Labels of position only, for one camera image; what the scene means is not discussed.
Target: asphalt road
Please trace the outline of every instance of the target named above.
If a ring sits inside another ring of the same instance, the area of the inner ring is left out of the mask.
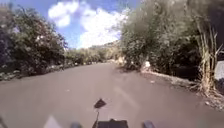
[[[127,120],[130,128],[140,128],[144,120],[156,128],[224,127],[224,113],[194,93],[159,77],[121,73],[112,64],[1,82],[0,115],[9,128],[69,128],[74,121],[91,128],[99,98],[107,102],[100,120]]]

